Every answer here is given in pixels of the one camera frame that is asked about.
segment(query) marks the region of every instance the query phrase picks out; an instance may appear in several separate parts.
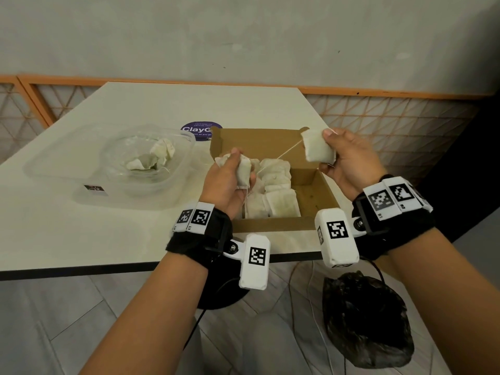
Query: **black plastic bag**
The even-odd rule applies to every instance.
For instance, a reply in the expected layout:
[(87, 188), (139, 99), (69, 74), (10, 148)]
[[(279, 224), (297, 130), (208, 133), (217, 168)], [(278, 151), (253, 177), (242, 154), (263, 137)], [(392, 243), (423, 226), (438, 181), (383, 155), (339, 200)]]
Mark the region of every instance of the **black plastic bag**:
[(415, 350), (403, 299), (373, 277), (348, 272), (323, 282), (328, 337), (354, 366), (402, 367)]

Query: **person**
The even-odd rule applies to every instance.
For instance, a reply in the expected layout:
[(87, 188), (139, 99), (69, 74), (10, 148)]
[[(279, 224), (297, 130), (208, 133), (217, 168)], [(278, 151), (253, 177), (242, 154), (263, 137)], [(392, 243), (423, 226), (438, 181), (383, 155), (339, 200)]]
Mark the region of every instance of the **person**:
[[(387, 174), (370, 144), (352, 132), (326, 129), (323, 138), (338, 157), (334, 167), (321, 164), (320, 170), (350, 200)], [(240, 155), (235, 148), (223, 167), (210, 168), (199, 198), (231, 219), (245, 199), (244, 190), (235, 190)], [(500, 292), (436, 228), (389, 251), (389, 257), (452, 373), (500, 373)], [(207, 274), (196, 261), (167, 252), (81, 374), (174, 374)], [(270, 336), (271, 331), (281, 336)], [(267, 334), (265, 340), (261, 334)], [(310, 373), (291, 330), (279, 317), (258, 315), (245, 340), (244, 374)], [(262, 354), (257, 347), (262, 342), (274, 351)], [(280, 358), (286, 346), (286, 358)]]

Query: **gray pants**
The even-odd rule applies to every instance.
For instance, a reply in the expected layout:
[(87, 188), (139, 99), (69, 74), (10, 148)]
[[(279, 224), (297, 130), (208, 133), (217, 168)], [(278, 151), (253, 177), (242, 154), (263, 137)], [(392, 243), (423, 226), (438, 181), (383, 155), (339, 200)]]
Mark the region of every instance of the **gray pants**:
[[(203, 374), (199, 328), (180, 359), (176, 375)], [(242, 375), (310, 375), (290, 327), (276, 313), (256, 315), (243, 339)]]

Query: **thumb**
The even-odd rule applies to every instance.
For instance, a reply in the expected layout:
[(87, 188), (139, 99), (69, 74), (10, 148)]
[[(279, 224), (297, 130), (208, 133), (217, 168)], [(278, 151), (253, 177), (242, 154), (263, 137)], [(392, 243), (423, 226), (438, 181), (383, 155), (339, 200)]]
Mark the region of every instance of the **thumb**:
[(232, 172), (235, 172), (238, 166), (240, 165), (240, 157), (241, 157), (240, 151), (236, 147), (234, 147), (231, 150), (231, 155), (228, 157), (228, 160), (226, 160), (226, 163), (224, 163), (222, 168), (226, 168)]
[(340, 155), (343, 155), (352, 144), (344, 135), (339, 135), (332, 129), (323, 130), (323, 139)]

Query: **forearm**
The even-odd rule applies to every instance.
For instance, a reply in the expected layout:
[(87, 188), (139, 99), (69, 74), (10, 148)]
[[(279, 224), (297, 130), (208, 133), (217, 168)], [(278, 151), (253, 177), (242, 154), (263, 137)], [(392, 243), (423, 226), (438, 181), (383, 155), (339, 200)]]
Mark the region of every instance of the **forearm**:
[(437, 229), (389, 255), (452, 372), (500, 373), (500, 292)]
[(174, 374), (208, 271), (167, 253), (99, 344), (82, 374)]

